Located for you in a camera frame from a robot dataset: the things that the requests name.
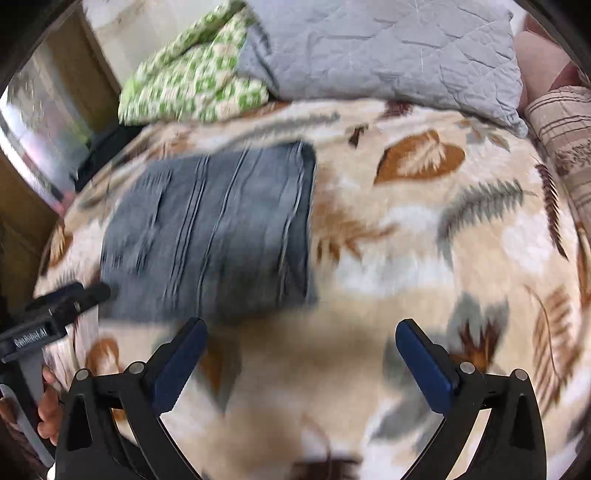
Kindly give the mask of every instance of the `denim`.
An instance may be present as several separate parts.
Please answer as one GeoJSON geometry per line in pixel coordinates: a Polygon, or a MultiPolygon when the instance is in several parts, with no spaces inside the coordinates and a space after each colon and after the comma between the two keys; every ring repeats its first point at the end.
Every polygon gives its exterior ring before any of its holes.
{"type": "Polygon", "coordinates": [[[303,142],[150,165],[106,231],[99,317],[232,323],[312,301],[315,165],[303,142]]]}

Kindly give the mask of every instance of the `finger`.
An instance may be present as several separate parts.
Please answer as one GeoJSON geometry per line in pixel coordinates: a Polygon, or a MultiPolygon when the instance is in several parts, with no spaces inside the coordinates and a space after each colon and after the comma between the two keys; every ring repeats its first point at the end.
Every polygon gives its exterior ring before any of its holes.
{"type": "Polygon", "coordinates": [[[17,419],[14,416],[14,410],[12,409],[12,404],[7,398],[0,398],[0,417],[2,417],[3,420],[10,425],[16,425],[17,423],[17,419]]]}
{"type": "Polygon", "coordinates": [[[60,433],[61,418],[55,418],[51,421],[42,421],[37,426],[39,436],[43,439],[51,439],[60,433]]]}
{"type": "Polygon", "coordinates": [[[39,435],[45,439],[57,438],[57,435],[60,433],[62,419],[63,412],[59,409],[51,419],[39,423],[37,426],[39,435]]]}
{"type": "Polygon", "coordinates": [[[51,371],[51,369],[48,366],[43,366],[43,370],[41,370],[41,373],[43,374],[43,380],[45,380],[47,383],[52,384],[57,381],[56,375],[51,371]]]}
{"type": "Polygon", "coordinates": [[[57,391],[48,385],[38,406],[39,418],[46,421],[61,413],[57,391]]]}
{"type": "Polygon", "coordinates": [[[57,432],[55,435],[52,435],[51,437],[49,437],[50,442],[57,447],[57,440],[58,437],[60,436],[60,432],[57,432]]]}

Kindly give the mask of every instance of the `pillow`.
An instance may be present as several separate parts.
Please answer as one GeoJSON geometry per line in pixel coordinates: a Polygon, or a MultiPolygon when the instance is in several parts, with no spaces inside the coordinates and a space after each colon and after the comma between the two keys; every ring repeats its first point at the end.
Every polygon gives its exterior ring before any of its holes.
{"type": "Polygon", "coordinates": [[[529,103],[550,90],[580,85],[577,66],[558,44],[546,38],[520,32],[515,37],[515,53],[529,103]]]}
{"type": "Polygon", "coordinates": [[[591,238],[591,90],[573,86],[553,90],[530,104],[525,116],[591,238]]]}
{"type": "Polygon", "coordinates": [[[403,99],[527,134],[511,12],[477,0],[248,0],[238,72],[284,100],[403,99]]]}

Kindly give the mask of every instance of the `black fabric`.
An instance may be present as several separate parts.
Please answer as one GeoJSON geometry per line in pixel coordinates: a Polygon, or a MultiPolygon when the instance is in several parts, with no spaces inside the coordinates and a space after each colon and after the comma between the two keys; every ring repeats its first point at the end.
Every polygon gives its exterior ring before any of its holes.
{"type": "Polygon", "coordinates": [[[116,124],[99,134],[92,142],[88,156],[78,168],[76,175],[72,177],[76,193],[81,192],[90,179],[109,160],[137,137],[143,127],[143,125],[126,127],[125,125],[116,124]]]}

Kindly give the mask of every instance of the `bed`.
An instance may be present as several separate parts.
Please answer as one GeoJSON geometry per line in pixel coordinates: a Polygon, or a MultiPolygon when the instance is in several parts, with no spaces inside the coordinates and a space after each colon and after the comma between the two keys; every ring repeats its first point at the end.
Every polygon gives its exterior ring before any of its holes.
{"type": "MultiPolygon", "coordinates": [[[[591,250],[534,144],[477,117],[408,102],[307,100],[271,102],[229,122],[151,125],[56,226],[36,294],[100,278],[109,222],[150,165],[294,140],[316,152],[317,301],[213,327],[241,371],[221,408],[212,363],[230,357],[211,356],[163,415],[188,460],[217,480],[274,480],[294,462],[312,468],[327,458],[357,465],[362,480],[400,478],[441,421],[393,343],[397,323],[413,318],[455,361],[531,375],[548,478],[559,478],[591,387],[591,250]]],[[[83,366],[108,374],[148,359],[178,326],[99,321],[94,310],[46,360],[68,385],[83,366]]],[[[452,478],[485,423],[481,412],[452,478]]]]}

